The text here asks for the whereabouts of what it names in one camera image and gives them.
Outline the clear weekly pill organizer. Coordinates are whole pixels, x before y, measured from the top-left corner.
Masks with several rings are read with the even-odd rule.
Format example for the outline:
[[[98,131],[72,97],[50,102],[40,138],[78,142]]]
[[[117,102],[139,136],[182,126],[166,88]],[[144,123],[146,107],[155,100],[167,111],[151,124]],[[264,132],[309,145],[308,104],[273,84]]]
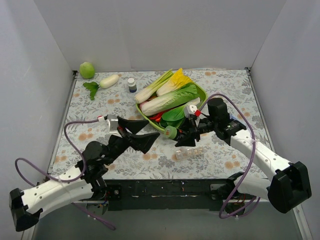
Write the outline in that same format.
[[[205,149],[203,147],[181,147],[175,151],[175,157],[177,160],[181,160],[184,158],[199,156],[204,153]]]

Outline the green pill bottle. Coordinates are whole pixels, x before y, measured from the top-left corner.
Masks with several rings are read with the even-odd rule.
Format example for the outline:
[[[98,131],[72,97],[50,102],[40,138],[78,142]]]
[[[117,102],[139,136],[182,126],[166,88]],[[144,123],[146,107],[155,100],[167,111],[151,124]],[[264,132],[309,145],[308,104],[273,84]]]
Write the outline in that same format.
[[[168,125],[164,129],[164,136],[171,140],[177,140],[183,135],[183,132],[180,129],[177,129],[174,126]]]

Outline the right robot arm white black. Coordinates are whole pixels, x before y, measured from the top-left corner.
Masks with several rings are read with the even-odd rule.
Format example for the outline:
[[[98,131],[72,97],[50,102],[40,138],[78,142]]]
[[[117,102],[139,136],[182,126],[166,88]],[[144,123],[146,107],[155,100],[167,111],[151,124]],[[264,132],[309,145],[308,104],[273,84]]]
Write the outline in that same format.
[[[279,212],[285,214],[312,196],[307,167],[300,161],[293,163],[255,140],[253,130],[232,118],[221,98],[207,101],[208,115],[200,118],[201,110],[187,105],[184,115],[187,129],[178,131],[174,140],[178,147],[194,147],[201,134],[214,132],[230,147],[249,158],[249,165],[256,165],[266,178],[250,178],[240,172],[227,179],[228,198],[237,199],[249,194],[268,200]]]

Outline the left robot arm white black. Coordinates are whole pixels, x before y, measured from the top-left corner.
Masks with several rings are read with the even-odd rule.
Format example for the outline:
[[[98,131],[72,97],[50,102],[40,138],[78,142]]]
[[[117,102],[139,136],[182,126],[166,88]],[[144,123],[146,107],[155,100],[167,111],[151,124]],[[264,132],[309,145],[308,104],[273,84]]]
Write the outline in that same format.
[[[17,232],[23,232],[35,226],[41,218],[66,205],[75,205],[82,200],[101,200],[106,196],[107,185],[103,175],[128,148],[146,154],[160,136],[159,132],[138,134],[147,120],[127,120],[115,115],[98,116],[91,121],[71,121],[73,124],[103,123],[110,133],[108,144],[91,141],[84,151],[78,150],[81,160],[67,171],[51,176],[25,158],[14,162],[19,171],[18,162],[23,161],[48,178],[48,181],[33,185],[29,189],[15,188],[9,193],[9,207]]]

